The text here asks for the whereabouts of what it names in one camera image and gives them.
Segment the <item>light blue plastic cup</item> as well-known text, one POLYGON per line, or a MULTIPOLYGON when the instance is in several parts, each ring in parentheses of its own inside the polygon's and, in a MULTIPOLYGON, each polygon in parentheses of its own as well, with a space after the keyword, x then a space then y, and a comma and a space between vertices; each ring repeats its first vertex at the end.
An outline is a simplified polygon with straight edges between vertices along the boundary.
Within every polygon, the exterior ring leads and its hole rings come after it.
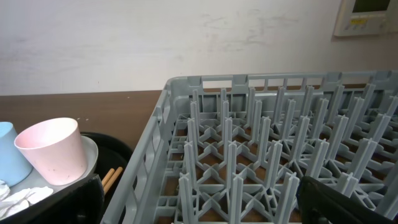
POLYGON ((23 181, 33 169, 30 162, 15 147, 16 137, 14 125, 1 121, 1 180, 9 187, 23 181))

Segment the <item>grey round plate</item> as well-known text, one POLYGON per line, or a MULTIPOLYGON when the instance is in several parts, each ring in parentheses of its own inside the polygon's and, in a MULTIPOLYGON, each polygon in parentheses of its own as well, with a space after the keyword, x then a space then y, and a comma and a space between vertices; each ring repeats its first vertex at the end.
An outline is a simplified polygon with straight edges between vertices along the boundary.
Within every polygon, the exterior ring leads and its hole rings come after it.
POLYGON ((34 187, 49 187, 53 189, 53 194, 55 194, 63 190, 64 188, 78 182, 79 180, 87 177, 88 175, 93 174, 96 169, 96 163, 98 159, 98 147, 94 140, 86 136, 81 135, 81 141, 86 155, 87 168, 84 174, 77 180, 66 185, 51 185, 35 169, 33 169, 23 181, 10 187, 10 194, 14 194, 28 188, 32 189, 34 187))

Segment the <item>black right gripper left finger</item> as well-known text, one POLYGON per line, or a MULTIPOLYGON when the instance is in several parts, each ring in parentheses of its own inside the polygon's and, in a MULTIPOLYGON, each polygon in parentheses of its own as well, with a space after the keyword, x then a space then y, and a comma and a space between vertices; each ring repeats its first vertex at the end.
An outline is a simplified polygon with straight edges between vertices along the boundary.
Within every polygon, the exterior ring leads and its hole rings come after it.
POLYGON ((104 190, 90 174, 61 191, 1 220, 1 224, 99 223, 104 190))

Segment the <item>white tissue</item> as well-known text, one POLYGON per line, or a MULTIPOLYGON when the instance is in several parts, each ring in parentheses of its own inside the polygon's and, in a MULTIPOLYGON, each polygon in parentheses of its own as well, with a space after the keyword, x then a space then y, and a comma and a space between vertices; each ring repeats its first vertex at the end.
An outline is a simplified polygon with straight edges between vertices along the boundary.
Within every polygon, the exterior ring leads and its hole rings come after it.
POLYGON ((53 194, 49 187, 22 189, 11 194, 10 187, 1 180, 1 219, 10 217, 29 208, 53 194))

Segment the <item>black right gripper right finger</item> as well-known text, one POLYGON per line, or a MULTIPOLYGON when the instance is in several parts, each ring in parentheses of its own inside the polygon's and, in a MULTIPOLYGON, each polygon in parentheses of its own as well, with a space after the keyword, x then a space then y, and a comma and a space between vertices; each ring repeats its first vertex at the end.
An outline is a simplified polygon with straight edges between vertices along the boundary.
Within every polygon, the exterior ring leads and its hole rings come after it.
POLYGON ((301 179, 296 198, 303 224, 393 222, 309 176, 301 179))

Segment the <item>pink plastic cup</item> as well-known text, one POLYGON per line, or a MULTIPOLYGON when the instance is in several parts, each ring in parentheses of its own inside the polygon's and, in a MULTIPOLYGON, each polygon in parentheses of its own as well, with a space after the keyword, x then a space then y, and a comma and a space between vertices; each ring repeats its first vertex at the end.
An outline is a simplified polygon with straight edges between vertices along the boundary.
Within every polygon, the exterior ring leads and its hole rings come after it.
POLYGON ((66 185, 88 167, 78 122, 54 118, 37 123, 17 135, 15 147, 51 185, 66 185))

